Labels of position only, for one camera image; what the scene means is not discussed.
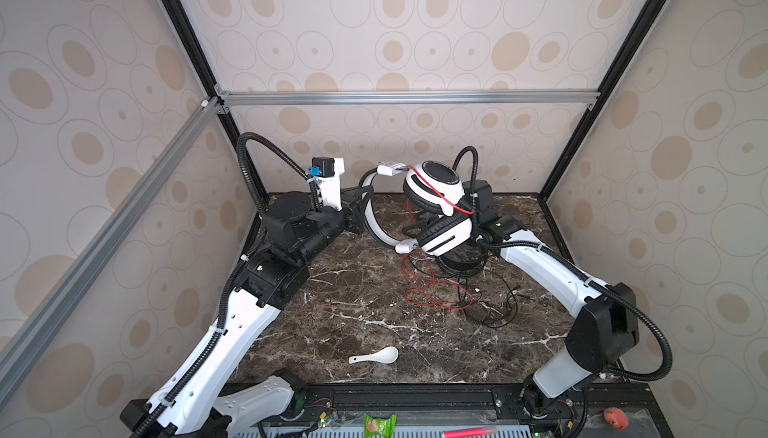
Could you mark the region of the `white headphones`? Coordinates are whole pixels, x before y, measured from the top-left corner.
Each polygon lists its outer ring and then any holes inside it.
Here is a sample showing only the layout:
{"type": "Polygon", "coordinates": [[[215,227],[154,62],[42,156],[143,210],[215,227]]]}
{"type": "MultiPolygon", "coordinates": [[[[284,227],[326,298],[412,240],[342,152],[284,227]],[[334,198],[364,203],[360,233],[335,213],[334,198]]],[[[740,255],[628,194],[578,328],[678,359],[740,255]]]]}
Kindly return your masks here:
{"type": "Polygon", "coordinates": [[[416,237],[398,240],[379,225],[373,205],[368,203],[364,211],[365,225],[380,244],[399,254],[419,249],[427,255],[439,257],[471,238],[474,205],[465,198],[457,172],[442,163],[430,160],[417,166],[381,163],[363,175],[359,186],[367,190],[366,197],[370,199],[375,177],[399,174],[404,176],[403,192],[409,204],[427,213],[429,219],[416,237]]]}

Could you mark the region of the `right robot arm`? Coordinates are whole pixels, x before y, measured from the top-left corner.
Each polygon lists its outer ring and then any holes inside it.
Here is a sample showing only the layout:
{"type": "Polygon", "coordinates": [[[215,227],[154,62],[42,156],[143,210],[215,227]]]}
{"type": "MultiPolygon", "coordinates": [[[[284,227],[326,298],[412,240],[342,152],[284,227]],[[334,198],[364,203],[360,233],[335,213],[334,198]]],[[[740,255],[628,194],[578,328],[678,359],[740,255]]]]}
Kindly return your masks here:
{"type": "Polygon", "coordinates": [[[520,400],[541,415],[569,389],[583,390],[608,371],[638,382],[653,382],[672,370],[673,352],[661,328],[636,304],[633,290],[587,274],[546,246],[511,216],[473,224],[472,239],[546,288],[574,318],[563,349],[523,382],[520,400]],[[656,339],[662,361],[651,372],[637,373],[614,363],[639,341],[643,324],[656,339]]]}

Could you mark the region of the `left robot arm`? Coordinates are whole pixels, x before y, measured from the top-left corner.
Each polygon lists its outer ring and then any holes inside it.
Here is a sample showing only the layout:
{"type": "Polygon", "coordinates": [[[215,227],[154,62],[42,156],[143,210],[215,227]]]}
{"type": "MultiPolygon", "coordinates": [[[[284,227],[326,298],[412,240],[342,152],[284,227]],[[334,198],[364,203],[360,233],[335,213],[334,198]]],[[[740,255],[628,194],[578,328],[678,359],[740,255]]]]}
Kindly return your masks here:
{"type": "Polygon", "coordinates": [[[259,216],[256,239],[227,279],[217,317],[192,353],[149,399],[131,401],[121,414],[134,437],[234,437],[266,418],[302,408],[303,383],[290,372],[229,395],[223,389],[256,339],[309,278],[309,266],[344,232],[363,230],[365,190],[342,190],[340,158],[315,157],[302,169],[267,138],[248,132],[237,160],[259,216]],[[267,203],[247,160],[255,141],[282,159],[309,185],[267,203]]]}

